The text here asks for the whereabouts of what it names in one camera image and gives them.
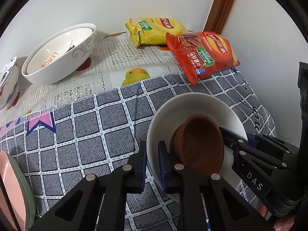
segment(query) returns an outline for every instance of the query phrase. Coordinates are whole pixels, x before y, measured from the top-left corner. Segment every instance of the red chip bag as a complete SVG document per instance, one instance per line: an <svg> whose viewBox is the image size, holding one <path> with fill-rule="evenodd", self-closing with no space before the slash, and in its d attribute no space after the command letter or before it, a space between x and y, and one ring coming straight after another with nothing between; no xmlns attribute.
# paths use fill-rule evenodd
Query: red chip bag
<svg viewBox="0 0 308 231"><path fill-rule="evenodd" d="M180 36L167 33L166 42L192 85L215 72L240 65L228 40L215 32Z"/></svg>

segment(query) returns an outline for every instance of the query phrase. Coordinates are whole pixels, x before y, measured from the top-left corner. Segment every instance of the chip bag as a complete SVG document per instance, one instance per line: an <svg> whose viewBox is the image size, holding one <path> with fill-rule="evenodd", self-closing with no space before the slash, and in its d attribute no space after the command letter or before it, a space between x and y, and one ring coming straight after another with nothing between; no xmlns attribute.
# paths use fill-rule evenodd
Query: chip bag
<svg viewBox="0 0 308 231"><path fill-rule="evenodd" d="M240 65L228 40L215 32L166 34L166 42L192 85L215 72Z"/></svg>
<svg viewBox="0 0 308 231"><path fill-rule="evenodd" d="M166 44L166 33L181 35L188 30L174 19L132 18L125 24L126 33L138 47L140 44Z"/></svg>

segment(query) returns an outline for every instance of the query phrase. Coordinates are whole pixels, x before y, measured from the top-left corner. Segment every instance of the white lace tablecloth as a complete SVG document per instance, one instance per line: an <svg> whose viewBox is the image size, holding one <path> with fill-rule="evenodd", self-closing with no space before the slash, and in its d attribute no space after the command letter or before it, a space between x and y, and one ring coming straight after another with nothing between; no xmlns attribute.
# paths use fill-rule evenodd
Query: white lace tablecloth
<svg viewBox="0 0 308 231"><path fill-rule="evenodd" d="M0 110L0 126L29 112L54 108L64 102L122 85L131 67L142 66L151 77L179 73L181 66L165 47L136 48L125 33L97 38L91 65L51 85L35 85L19 75L19 99L10 109Z"/></svg>

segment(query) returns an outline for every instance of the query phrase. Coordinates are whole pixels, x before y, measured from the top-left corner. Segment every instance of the hand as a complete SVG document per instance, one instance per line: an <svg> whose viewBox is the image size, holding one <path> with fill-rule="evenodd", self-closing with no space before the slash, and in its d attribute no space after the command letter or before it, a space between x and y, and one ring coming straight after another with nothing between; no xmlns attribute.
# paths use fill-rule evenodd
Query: hand
<svg viewBox="0 0 308 231"><path fill-rule="evenodd" d="M268 209L264 206L264 204L259 200L256 210L262 215L264 218L267 216ZM274 229L276 231L288 231L294 224L295 214L290 213L280 219L278 219L274 224Z"/></svg>

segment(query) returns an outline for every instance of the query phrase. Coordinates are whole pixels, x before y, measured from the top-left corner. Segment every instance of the metal pin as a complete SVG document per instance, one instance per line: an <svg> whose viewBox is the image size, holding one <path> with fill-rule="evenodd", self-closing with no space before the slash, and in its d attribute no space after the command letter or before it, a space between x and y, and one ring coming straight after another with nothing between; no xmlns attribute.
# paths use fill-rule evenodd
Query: metal pin
<svg viewBox="0 0 308 231"><path fill-rule="evenodd" d="M182 169L184 169L184 165L178 163L178 164L175 164L175 165L174 165L174 168L175 168L176 170L182 170Z"/></svg>
<svg viewBox="0 0 308 231"><path fill-rule="evenodd" d="M94 180L95 179L95 174L88 174L87 176L86 176L86 180L87 181L92 181L92 180Z"/></svg>
<svg viewBox="0 0 308 231"><path fill-rule="evenodd" d="M219 179L220 179L220 175L214 173L214 174L211 175L211 178L212 178L213 180L219 180Z"/></svg>
<svg viewBox="0 0 308 231"><path fill-rule="evenodd" d="M122 167L122 169L123 169L124 171L129 171L129 170L132 169L132 166L129 165L129 164L125 164L125 165Z"/></svg>

